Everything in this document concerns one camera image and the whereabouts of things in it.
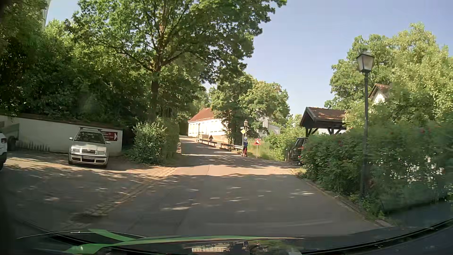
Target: street lamp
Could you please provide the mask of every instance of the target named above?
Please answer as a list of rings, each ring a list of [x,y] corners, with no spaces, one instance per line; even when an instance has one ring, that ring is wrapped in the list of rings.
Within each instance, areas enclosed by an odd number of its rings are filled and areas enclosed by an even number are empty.
[[[365,74],[365,131],[363,134],[363,166],[360,178],[360,195],[365,195],[365,183],[367,171],[367,139],[368,139],[368,74],[371,72],[374,64],[374,56],[365,49],[357,57],[358,70]]]
[[[249,126],[249,122],[247,120],[244,121],[244,129],[246,130],[245,137],[247,137],[247,127]]]

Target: fence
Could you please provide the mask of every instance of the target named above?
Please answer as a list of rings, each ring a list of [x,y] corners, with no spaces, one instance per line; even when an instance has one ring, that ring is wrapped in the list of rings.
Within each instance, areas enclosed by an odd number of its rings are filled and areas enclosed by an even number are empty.
[[[241,151],[242,150],[241,145],[231,145],[231,144],[224,143],[224,142],[215,142],[215,141],[200,139],[200,138],[197,138],[197,142],[205,143],[209,146],[219,147],[221,149],[227,149],[230,151],[232,151],[232,150]]]

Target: car windshield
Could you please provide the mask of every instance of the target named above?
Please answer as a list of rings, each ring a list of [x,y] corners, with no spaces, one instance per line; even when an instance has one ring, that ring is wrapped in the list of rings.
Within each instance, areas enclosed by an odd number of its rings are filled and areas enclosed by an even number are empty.
[[[295,237],[453,218],[453,1],[388,2],[0,0],[10,221]]]
[[[294,145],[295,147],[301,147],[304,144],[303,139],[297,139],[296,144]]]
[[[80,131],[74,141],[78,142],[93,142],[93,143],[105,143],[104,136],[100,133]]]

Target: wooden carport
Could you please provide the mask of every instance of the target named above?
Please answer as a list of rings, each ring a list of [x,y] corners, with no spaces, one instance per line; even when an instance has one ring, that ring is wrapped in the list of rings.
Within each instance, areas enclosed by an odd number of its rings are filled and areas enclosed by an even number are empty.
[[[326,108],[306,107],[299,126],[305,128],[305,137],[315,133],[319,128],[325,128],[329,134],[338,134],[346,130],[343,118],[346,111]]]

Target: sky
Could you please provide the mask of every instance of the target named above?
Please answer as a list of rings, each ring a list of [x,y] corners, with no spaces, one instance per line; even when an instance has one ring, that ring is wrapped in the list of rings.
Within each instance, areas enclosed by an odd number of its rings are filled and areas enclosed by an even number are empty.
[[[354,37],[391,37],[422,22],[439,45],[453,45],[452,8],[450,0],[288,0],[262,24],[246,72],[286,89],[292,114],[324,107],[333,98],[331,66],[346,57]],[[77,0],[52,0],[47,22],[71,18],[77,9]]]

